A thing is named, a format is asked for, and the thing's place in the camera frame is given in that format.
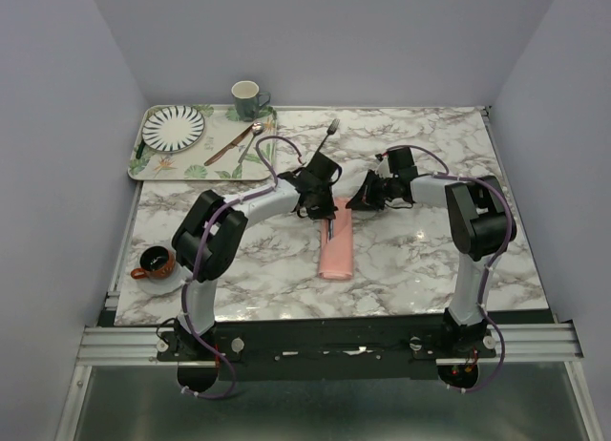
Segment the pink cloth napkin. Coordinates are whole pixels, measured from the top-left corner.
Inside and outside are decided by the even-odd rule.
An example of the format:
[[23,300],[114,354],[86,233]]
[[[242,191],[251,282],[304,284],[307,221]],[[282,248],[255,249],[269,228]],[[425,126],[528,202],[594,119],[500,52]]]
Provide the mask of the pink cloth napkin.
[[353,229],[347,198],[336,198],[332,236],[328,234],[328,220],[321,222],[321,246],[318,276],[332,281],[347,281],[353,276]]

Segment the black silver fork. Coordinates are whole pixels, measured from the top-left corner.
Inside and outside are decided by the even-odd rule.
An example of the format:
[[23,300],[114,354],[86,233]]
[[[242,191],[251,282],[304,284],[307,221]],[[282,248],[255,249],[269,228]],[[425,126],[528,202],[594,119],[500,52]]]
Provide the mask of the black silver fork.
[[326,131],[325,137],[323,138],[323,140],[320,142],[320,144],[318,145],[318,147],[316,149],[316,153],[319,153],[321,151],[321,149],[324,147],[325,143],[327,142],[327,139],[330,136],[333,136],[337,132],[339,124],[340,124],[340,119],[339,118],[334,118],[331,121],[330,125],[327,127],[327,131]]

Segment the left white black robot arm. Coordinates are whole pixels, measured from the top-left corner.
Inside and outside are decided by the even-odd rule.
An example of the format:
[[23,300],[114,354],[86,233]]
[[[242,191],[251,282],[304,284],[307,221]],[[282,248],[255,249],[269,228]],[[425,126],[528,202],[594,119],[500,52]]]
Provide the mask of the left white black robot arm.
[[332,187],[342,167],[315,154],[309,163],[273,176],[267,186],[223,197],[200,194],[172,239],[177,263],[190,271],[180,292],[179,349],[192,360],[209,352],[220,358],[208,331],[215,323],[218,280],[231,266],[244,232],[272,217],[302,211],[312,220],[333,219],[337,207]]

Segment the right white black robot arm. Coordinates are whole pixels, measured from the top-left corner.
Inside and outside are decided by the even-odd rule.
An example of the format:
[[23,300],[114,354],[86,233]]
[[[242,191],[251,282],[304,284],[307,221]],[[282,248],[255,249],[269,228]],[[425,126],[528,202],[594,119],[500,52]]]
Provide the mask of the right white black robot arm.
[[481,341],[492,323],[486,308],[489,279],[516,237],[516,222],[496,177],[455,176],[444,162],[440,173],[421,174],[412,155],[415,149],[399,145],[379,154],[378,169],[367,172],[347,208],[382,211],[402,200],[447,210],[459,267],[438,337],[441,349],[458,357]]

